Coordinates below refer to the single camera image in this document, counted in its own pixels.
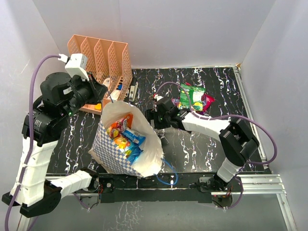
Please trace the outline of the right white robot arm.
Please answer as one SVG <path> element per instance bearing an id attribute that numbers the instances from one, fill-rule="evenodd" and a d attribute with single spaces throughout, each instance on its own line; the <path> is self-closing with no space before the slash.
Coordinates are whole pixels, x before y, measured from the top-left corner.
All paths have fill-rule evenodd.
<path id="1" fill-rule="evenodd" d="M 201 119 L 189 109 L 179 109 L 169 98 L 159 99 L 153 109 L 145 111 L 145 117 L 154 129 L 173 127 L 198 132 L 221 143 L 225 159 L 213 177 L 196 183 L 201 190 L 227 190 L 232 179 L 259 147 L 259 141 L 243 119 Z"/>

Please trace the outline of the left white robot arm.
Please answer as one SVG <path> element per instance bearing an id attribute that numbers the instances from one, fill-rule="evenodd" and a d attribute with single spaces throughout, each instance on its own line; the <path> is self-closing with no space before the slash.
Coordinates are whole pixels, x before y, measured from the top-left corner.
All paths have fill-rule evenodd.
<path id="1" fill-rule="evenodd" d="M 27 218 L 52 212 L 61 199 L 78 190 L 94 192 L 99 188 L 98 174 L 87 167 L 59 179 L 46 179 L 51 155 L 69 118 L 86 104 L 98 104 L 107 92 L 92 73 L 87 75 L 87 80 L 64 72 L 48 75 L 40 85 L 41 96 L 25 117 L 16 183 L 1 200 L 20 206 L 20 213 Z"/>

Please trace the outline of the orange candy bag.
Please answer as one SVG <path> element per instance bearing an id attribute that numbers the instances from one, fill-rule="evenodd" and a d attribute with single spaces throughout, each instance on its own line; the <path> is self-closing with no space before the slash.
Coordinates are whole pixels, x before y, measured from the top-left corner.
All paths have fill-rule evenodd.
<path id="1" fill-rule="evenodd" d="M 133 114 L 128 113 L 112 123 L 111 126 L 106 130 L 107 134 L 111 139 L 114 139 L 120 135 L 127 128 L 131 128 L 133 121 Z"/>

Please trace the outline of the rainbow candy bag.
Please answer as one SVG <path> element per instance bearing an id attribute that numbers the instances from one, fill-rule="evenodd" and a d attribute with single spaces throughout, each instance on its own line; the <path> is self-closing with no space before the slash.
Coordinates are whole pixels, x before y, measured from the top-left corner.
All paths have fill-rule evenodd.
<path id="1" fill-rule="evenodd" d="M 192 103 L 192 106 L 195 111 L 203 111 L 205 105 L 204 100 L 202 100 L 203 95 L 205 94 L 205 88 L 189 86 L 184 83 L 181 84 L 180 89 L 180 100 L 178 104 L 179 109 L 190 108 L 189 99 Z"/>

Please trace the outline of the pink chips bag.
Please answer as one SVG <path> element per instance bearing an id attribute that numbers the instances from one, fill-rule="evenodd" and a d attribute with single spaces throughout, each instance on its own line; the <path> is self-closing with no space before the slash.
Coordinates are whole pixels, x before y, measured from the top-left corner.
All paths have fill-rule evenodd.
<path id="1" fill-rule="evenodd" d="M 186 108 L 190 107 L 189 100 L 186 95 L 180 96 L 180 101 L 183 105 L 185 105 Z M 195 92 L 190 96 L 190 100 L 192 103 L 192 107 L 194 111 L 198 114 L 205 115 L 208 108 L 211 106 L 211 104 L 215 101 L 215 99 L 211 96 L 208 96 L 205 93 L 202 92 Z"/>

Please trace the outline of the blue checkered paper bag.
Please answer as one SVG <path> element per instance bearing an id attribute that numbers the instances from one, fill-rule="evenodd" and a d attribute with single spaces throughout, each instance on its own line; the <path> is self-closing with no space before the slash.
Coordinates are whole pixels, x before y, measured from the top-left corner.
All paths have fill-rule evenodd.
<path id="1" fill-rule="evenodd" d="M 130 129 L 146 137 L 143 144 L 138 145 L 142 153 L 133 163 L 126 159 L 124 149 L 131 144 L 137 144 L 133 143 L 122 133 L 118 137 L 111 139 L 106 132 L 112 123 L 128 113 L 133 114 Z M 172 165 L 164 159 L 164 152 L 159 137 L 143 113 L 136 106 L 123 101 L 110 102 L 103 108 L 89 154 L 107 172 L 112 174 L 125 174 L 145 178 L 153 175 L 157 176 L 162 166 L 172 168 Z"/>

